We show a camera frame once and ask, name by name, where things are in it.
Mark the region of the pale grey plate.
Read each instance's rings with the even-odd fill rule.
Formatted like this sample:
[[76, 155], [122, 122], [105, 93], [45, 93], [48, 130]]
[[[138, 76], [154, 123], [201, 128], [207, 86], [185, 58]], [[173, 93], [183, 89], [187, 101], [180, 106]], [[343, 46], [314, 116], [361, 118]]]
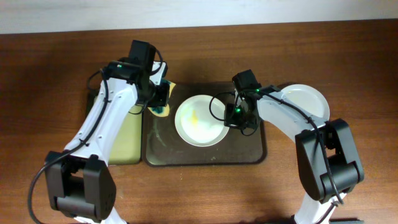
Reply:
[[309, 113], [329, 120], [329, 104], [326, 98], [317, 89], [308, 85], [293, 84], [284, 87], [282, 92], [290, 101]]

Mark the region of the white plate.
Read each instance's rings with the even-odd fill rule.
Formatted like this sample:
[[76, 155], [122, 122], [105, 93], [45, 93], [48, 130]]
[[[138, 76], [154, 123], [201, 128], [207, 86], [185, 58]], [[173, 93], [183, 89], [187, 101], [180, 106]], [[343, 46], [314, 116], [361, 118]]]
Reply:
[[175, 113], [175, 129], [187, 143], [196, 147], [218, 144], [229, 131], [221, 118], [226, 109], [224, 103], [209, 95], [195, 95], [181, 103]]

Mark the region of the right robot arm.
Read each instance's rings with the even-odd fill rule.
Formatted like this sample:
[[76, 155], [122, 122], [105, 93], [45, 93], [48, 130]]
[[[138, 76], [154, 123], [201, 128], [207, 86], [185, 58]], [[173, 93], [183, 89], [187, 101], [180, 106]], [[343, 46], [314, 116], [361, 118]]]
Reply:
[[276, 86], [261, 86], [251, 70], [233, 78], [234, 103], [226, 105], [224, 125], [257, 130], [267, 121], [296, 147], [298, 173], [305, 196], [293, 223], [331, 223], [343, 198], [364, 180], [364, 169], [350, 127], [329, 121], [289, 100]]

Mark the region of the green and yellow sponge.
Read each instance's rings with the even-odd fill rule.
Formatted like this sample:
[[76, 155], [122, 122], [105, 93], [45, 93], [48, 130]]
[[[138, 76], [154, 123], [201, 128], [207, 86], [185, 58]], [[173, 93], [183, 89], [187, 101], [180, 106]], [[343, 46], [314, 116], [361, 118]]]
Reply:
[[155, 97], [150, 101], [148, 108], [149, 111], [157, 117], [167, 117], [170, 113], [169, 99], [176, 84], [161, 79], [160, 85], [156, 88]]

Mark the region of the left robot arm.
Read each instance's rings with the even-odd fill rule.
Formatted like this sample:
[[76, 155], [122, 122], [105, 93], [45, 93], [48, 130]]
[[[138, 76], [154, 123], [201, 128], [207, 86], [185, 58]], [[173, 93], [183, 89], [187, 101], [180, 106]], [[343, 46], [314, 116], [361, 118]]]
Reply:
[[130, 109], [165, 107], [169, 84], [160, 52], [135, 40], [127, 57], [99, 70], [98, 96], [75, 137], [63, 152], [50, 151], [39, 174], [45, 174], [50, 206], [82, 223], [124, 223], [117, 213], [116, 184], [108, 169], [113, 143]]

